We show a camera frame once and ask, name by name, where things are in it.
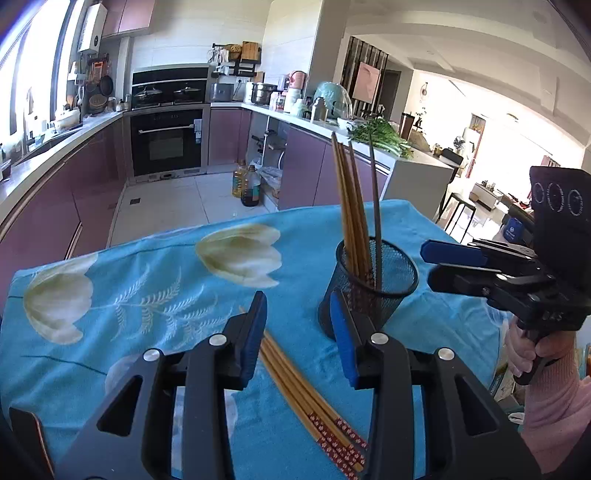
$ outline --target black oven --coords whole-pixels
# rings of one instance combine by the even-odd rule
[[[130,121],[135,181],[205,173],[209,105],[133,112]]]

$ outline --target black mesh cup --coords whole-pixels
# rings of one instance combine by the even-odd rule
[[[369,239],[373,278],[375,271],[375,238]],[[418,286],[418,271],[410,257],[395,245],[382,241],[382,288],[376,290],[371,281],[362,280],[351,274],[347,268],[345,243],[336,249],[336,267],[329,287],[318,307],[318,322],[327,337],[335,339],[330,321],[330,294],[338,288],[343,292],[347,306],[352,312],[362,313],[371,318],[376,330],[381,330],[398,305]]]

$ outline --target stool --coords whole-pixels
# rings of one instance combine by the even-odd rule
[[[449,205],[449,202],[451,201],[451,199],[454,199],[454,200],[457,201],[457,206],[456,206],[456,209],[453,211],[453,215],[451,216],[451,218],[449,219],[447,225],[445,226],[445,230],[444,231],[446,233],[447,233],[447,227],[449,227],[449,224],[452,222],[453,218],[456,216],[456,213],[457,213],[458,209],[460,208],[460,205],[462,205],[462,211],[460,212],[460,215],[457,216],[456,223],[453,224],[452,230],[449,232],[449,235],[450,236],[453,233],[453,230],[456,227],[456,225],[457,225],[460,217],[462,216],[462,213],[464,213],[464,209],[465,208],[468,208],[468,210],[471,210],[472,211],[472,215],[470,216],[470,221],[468,222],[468,226],[466,227],[466,230],[464,231],[464,234],[462,235],[462,239],[460,240],[460,243],[462,243],[464,241],[464,237],[468,233],[468,229],[470,228],[470,225],[472,224],[472,220],[473,220],[474,215],[476,213],[476,205],[474,203],[472,203],[470,200],[465,199],[459,193],[452,193],[450,195],[450,197],[448,198],[448,200],[447,200],[447,202],[445,204],[445,207],[439,213],[439,217],[437,218],[437,221],[441,220],[441,216],[443,215],[443,212],[447,209],[447,206]]]

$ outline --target oven handle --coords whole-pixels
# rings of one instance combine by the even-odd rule
[[[193,129],[193,128],[195,128],[195,125],[185,125],[184,127],[155,128],[154,130],[138,130],[138,133],[140,135],[143,135],[143,134],[151,134],[154,132],[165,132],[166,130],[180,130],[182,128]]]

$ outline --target purple cabinet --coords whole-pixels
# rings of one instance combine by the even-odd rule
[[[322,159],[330,145],[319,137],[291,127],[283,156],[279,210],[314,205]]]
[[[103,37],[124,35],[150,26],[155,0],[102,0],[107,9]]]
[[[238,161],[241,125],[241,108],[212,108],[209,119],[209,165],[227,165]]]
[[[152,19],[154,4],[155,0],[127,0],[119,24],[119,33],[147,29]]]
[[[107,17],[105,19],[105,26],[103,27],[103,37],[115,35],[119,33],[119,25],[121,23],[121,17],[123,17],[125,0],[103,0],[103,5],[107,9]]]
[[[360,155],[355,155],[355,165],[357,166],[357,172],[359,174],[359,184],[361,186],[361,196],[363,201],[371,202],[373,200],[371,163]],[[378,170],[378,190],[380,194],[384,189],[387,179],[388,176],[384,172]],[[314,205],[337,205],[339,203],[339,186],[336,180],[335,156],[333,154],[332,146],[329,144],[324,151],[324,159],[322,162],[322,169],[320,170],[320,178],[318,180]]]
[[[246,160],[246,151],[248,149],[248,137],[251,133],[251,118],[252,112],[250,110],[242,110],[240,117],[240,135],[238,136],[238,160]]]
[[[68,161],[70,188],[82,223],[74,257],[106,247],[125,177],[117,163],[116,122],[92,137]]]
[[[0,312],[17,270],[64,260],[80,219],[61,166],[25,205],[0,242]]]

